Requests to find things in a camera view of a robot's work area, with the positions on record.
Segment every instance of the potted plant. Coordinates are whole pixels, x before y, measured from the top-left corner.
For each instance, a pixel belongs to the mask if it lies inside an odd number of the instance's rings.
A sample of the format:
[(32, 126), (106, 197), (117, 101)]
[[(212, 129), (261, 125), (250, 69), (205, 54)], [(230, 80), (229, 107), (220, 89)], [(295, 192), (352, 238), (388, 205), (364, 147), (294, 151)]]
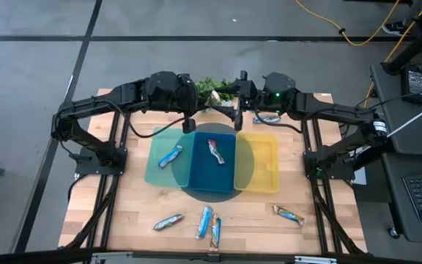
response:
[[(214, 89), (220, 89), (228, 86), (231, 82), (228, 82), (225, 78), (222, 79), (221, 82), (213, 81), (210, 77), (206, 77), (202, 80), (199, 80), (195, 83), (196, 90), (198, 92), (198, 98), (201, 101), (208, 101), (210, 98), (211, 92)], [(219, 98), (221, 101), (212, 100), (212, 105), (214, 106), (231, 106), (232, 100), (234, 100), (233, 95), (228, 95), (224, 93), (218, 92)]]

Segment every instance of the translucent plastic bin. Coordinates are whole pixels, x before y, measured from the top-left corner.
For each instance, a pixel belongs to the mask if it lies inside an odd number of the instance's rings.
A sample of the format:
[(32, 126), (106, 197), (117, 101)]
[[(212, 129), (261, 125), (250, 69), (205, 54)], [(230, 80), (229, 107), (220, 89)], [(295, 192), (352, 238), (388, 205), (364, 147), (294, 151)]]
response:
[[(184, 134), (182, 129), (168, 128), (152, 137), (144, 181), (157, 186), (186, 187), (190, 176), (194, 133)], [(159, 160), (169, 154), (176, 145), (182, 147), (180, 154), (166, 167), (159, 167)]]
[[(216, 141), (225, 164), (211, 154), (208, 139)], [(231, 193), (234, 190), (235, 135), (196, 132), (188, 188)]]
[(275, 136), (239, 132), (235, 157), (234, 187), (237, 190), (279, 191), (278, 140)]

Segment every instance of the wooden table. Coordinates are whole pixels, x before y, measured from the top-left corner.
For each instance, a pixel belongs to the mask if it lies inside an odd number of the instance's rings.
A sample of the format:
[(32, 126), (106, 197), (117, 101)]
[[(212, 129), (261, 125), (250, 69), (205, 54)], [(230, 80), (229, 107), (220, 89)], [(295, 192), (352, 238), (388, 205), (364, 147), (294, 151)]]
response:
[[(107, 93), (109, 89), (100, 89)], [(318, 94), (319, 100), (332, 102), (329, 94)], [(151, 133), (155, 127), (164, 126), (180, 118), (175, 113), (160, 112), (135, 113), (132, 122), (142, 134)], [(107, 140), (113, 114), (103, 114), (91, 119), (89, 132)], [(220, 122), (234, 126), (229, 118), (212, 110), (198, 113), (193, 117), (196, 124)], [(306, 179), (302, 152), (303, 137), (288, 128), (254, 125), (253, 114), (244, 113), (243, 130), (256, 133), (271, 133), (278, 138), (280, 171), (280, 191), (276, 194), (242, 192), (225, 202), (210, 203), (222, 219), (220, 251), (226, 253), (277, 253), (277, 254), (319, 254), (319, 237), (314, 213), (314, 203), (309, 181)], [(282, 122), (300, 126), (299, 122), (286, 115)], [(324, 144), (332, 144), (341, 139), (338, 124), (319, 121)], [(210, 228), (204, 240), (195, 239), (197, 227), (205, 202), (198, 201), (175, 187), (153, 186), (144, 182), (151, 139), (139, 139), (133, 132), (128, 133), (128, 149), (125, 173), (120, 177), (119, 189), (114, 205), (108, 248), (114, 250), (162, 251), (162, 252), (207, 252), (210, 245)], [(70, 204), (59, 245), (74, 239), (92, 214), (99, 176), (84, 178), (73, 189)], [(331, 180), (331, 190), (336, 216), (341, 226), (358, 247), (366, 250), (364, 235), (360, 225), (358, 208), (352, 189), (342, 180)], [(281, 205), (306, 218), (306, 225), (299, 227), (295, 222), (275, 215), (273, 205)], [(160, 220), (176, 213), (184, 213), (183, 222), (174, 227), (156, 232), (152, 227)], [(333, 241), (329, 224), (325, 219), (328, 246), (333, 251)], [(99, 221), (95, 245), (100, 244), (103, 219)]]

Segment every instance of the black metal frame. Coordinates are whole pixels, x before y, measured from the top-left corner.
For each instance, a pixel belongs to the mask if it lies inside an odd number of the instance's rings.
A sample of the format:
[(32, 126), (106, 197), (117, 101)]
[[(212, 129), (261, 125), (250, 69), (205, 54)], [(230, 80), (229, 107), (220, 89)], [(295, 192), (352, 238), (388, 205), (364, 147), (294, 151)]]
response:
[[(119, 41), (279, 41), (279, 42), (344, 42), (345, 39), (342, 36), (337, 37), (300, 37), (300, 36), (92, 36), (92, 32), (94, 30), (97, 17), (99, 15), (100, 7), (102, 4), (102, 0), (96, 0), (94, 8), (92, 10), (92, 15), (89, 20), (89, 24), (86, 29), (86, 33), (84, 35), (0, 35), (0, 41), (9, 41), (9, 42), (18, 42), (18, 41), (40, 41), (40, 42), (82, 42), (78, 58), (76, 59), (75, 66), (73, 69), (73, 74), (70, 83), (68, 84), (67, 92), (64, 97), (64, 102), (71, 101), (73, 99), (73, 95), (75, 92), (75, 88), (78, 83), (78, 78), (81, 73), (81, 68), (84, 63), (84, 59), (86, 57), (86, 52), (89, 47), (90, 42), (119, 42)], [(353, 41), (365, 41), (369, 38), (366, 37), (352, 37)], [(399, 40), (399, 37), (374, 37), (371, 41), (372, 42), (396, 42)], [(406, 37), (404, 41), (412, 41), (414, 37)], [(318, 126), (314, 126), (314, 133), (316, 134), (317, 144), (321, 143), (321, 139), (319, 136), (319, 129)], [(114, 132), (114, 127), (118, 126), (118, 114), (115, 114), (114, 120), (112, 122), (112, 129), (111, 129), (111, 139), (115, 139), (112, 137)], [(303, 122), (302, 126), (307, 127), (306, 122)], [(121, 135), (121, 142), (120, 147), (125, 146), (125, 140), (127, 136), (127, 125), (126, 123), (123, 125), (122, 135)], [(310, 138), (308, 135), (304, 135), (304, 142), (306, 143), (306, 151), (311, 151), (310, 148)], [(51, 167), (53, 165), (54, 156), (56, 153), (56, 149), (58, 146), (58, 142), (52, 138), (49, 139), (44, 156), (42, 157), (42, 161), (40, 163), (39, 170), (37, 172), (37, 176), (35, 179), (34, 189), (29, 197), (30, 203), (27, 205), (25, 212), (23, 214), (23, 219), (21, 222), (21, 228), (16, 234), (15, 243), (13, 246), (14, 254), (11, 255), (2, 255), (0, 256), (0, 263), (18, 263), (17, 259), (22, 256), (28, 256), (30, 261), (27, 259), (21, 260), (21, 263), (39, 263), (40, 259), (37, 259), (37, 256), (44, 256), (43, 260), (48, 259), (53, 260), (53, 263), (70, 263), (69, 261), (85, 261), (88, 260), (92, 253), (95, 252), (106, 252), (106, 245), (108, 243), (108, 234), (111, 225), (111, 217), (114, 208), (114, 200), (116, 196), (116, 186), (113, 187), (113, 196), (111, 198), (111, 203), (107, 205), (106, 209), (106, 216), (105, 216), (105, 223), (103, 227), (103, 234), (101, 238), (101, 247), (100, 248), (89, 248), (89, 246), (93, 245), (95, 232), (97, 229), (97, 223), (95, 222), (92, 231), (88, 233), (87, 238), (87, 249), (63, 249), (63, 254), (60, 254), (60, 251), (52, 251), (52, 252), (32, 252), (32, 253), (24, 253), (26, 251), (26, 246), (29, 241), (29, 237), (32, 231), (32, 227), (34, 225), (35, 217), (37, 215), (38, 208), (40, 206), (42, 196), (45, 190), (46, 183), (48, 182), (48, 176), (50, 174)], [(105, 194), (105, 187), (108, 175), (101, 175), (100, 176), (100, 185), (97, 190), (97, 197), (95, 207), (99, 208), (100, 203), (102, 201), (102, 197)], [(310, 179), (312, 191), (314, 191), (314, 206), (317, 215), (317, 228), (319, 229), (319, 240), (321, 244), (321, 249), (323, 254), (330, 254), (327, 253), (327, 241), (325, 235), (325, 229), (323, 227), (323, 220), (322, 220), (322, 209), (321, 207), (317, 206), (317, 197), (316, 193), (318, 191), (317, 180)], [(322, 180), (324, 183), (324, 191), (325, 195), (327, 196), (327, 205), (328, 210), (330, 213), (335, 213), (333, 209), (333, 200), (331, 197), (331, 190), (329, 186), (329, 180), (325, 178)], [(333, 231), (332, 227), (333, 238), (338, 241), (335, 242), (335, 248), (337, 252), (340, 252), (339, 246), (339, 238), (338, 235)], [(200, 259), (200, 260), (278, 260), (278, 261), (293, 261), (295, 256), (291, 255), (277, 255), (277, 254), (220, 254), (216, 259), (216, 256), (210, 256), (208, 254), (195, 254), (195, 253), (171, 253), (171, 252), (135, 252), (135, 257), (156, 257), (156, 258), (182, 258), (182, 259)], [(362, 260), (356, 260), (357, 263), (363, 263), (365, 258)]]

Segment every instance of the blue bin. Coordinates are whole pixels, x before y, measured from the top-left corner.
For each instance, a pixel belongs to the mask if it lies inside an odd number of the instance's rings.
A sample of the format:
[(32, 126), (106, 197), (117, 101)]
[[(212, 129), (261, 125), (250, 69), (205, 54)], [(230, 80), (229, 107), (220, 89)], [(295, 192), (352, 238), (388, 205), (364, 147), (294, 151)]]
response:
[[(211, 154), (208, 139), (216, 141), (225, 164)], [(234, 191), (236, 138), (232, 134), (196, 132), (188, 188), (197, 191), (231, 193)]]

